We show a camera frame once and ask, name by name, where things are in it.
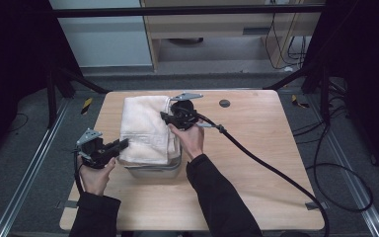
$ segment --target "white wall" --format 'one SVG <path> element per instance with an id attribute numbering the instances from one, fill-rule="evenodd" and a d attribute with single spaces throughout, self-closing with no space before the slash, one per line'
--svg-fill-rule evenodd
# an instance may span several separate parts
<path id="1" fill-rule="evenodd" d="M 138 0 L 50 0 L 53 9 L 140 7 Z M 80 67 L 152 66 L 142 17 L 59 19 Z"/>

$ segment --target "person's left hand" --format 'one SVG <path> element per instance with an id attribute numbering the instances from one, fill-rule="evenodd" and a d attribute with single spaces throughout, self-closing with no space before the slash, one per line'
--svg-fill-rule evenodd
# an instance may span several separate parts
<path id="1" fill-rule="evenodd" d="M 78 156 L 78 167 L 82 165 L 82 157 Z M 79 174 L 82 179 L 85 192 L 96 196 L 103 196 L 104 190 L 109 182 L 110 171 L 115 167 L 115 159 L 112 158 L 110 162 L 103 169 L 93 169 L 88 166 L 82 165 Z"/>

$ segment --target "wooden table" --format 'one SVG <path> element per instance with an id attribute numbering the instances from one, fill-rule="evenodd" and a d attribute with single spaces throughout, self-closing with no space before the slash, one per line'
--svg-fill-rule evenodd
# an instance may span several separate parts
<path id="1" fill-rule="evenodd" d="M 111 92 L 103 103 L 95 130 L 105 143 L 119 137 L 125 97 L 177 96 L 182 91 Z M 192 100 L 202 115 L 224 127 L 246 148 L 313 193 L 278 95 L 274 91 L 189 91 L 204 97 Z M 228 108 L 219 106 L 229 100 Z M 262 230 L 309 229 L 324 226 L 319 210 L 308 210 L 310 200 L 300 191 L 262 167 L 215 128 L 205 129 L 204 153 L 235 186 Z M 183 165 L 176 179 L 136 179 L 120 165 L 111 172 L 106 196 L 121 200 L 117 228 L 120 230 L 207 230 L 196 193 Z M 73 186 L 69 200 L 79 194 Z M 70 229 L 75 208 L 66 207 L 60 220 Z"/>

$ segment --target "black jacket sleeve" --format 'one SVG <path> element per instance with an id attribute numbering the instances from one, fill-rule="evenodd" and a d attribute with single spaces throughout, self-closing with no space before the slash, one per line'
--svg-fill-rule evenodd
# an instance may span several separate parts
<path id="1" fill-rule="evenodd" d="M 116 217 L 121 202 L 112 197 L 99 197 L 82 193 L 78 200 L 78 213 L 69 236 L 115 237 Z"/>
<path id="2" fill-rule="evenodd" d="M 187 164 L 187 176 L 212 236 L 263 236 L 233 185 L 206 155 L 199 155 Z"/>

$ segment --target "beige cloth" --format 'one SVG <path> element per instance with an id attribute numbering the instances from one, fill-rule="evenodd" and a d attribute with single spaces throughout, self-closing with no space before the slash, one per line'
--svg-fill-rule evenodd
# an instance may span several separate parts
<path id="1" fill-rule="evenodd" d="M 124 99 L 119 140 L 128 138 L 128 147 L 119 160 L 141 165 L 166 165 L 180 155 L 180 141 L 161 119 L 170 113 L 167 96 L 141 96 Z"/>

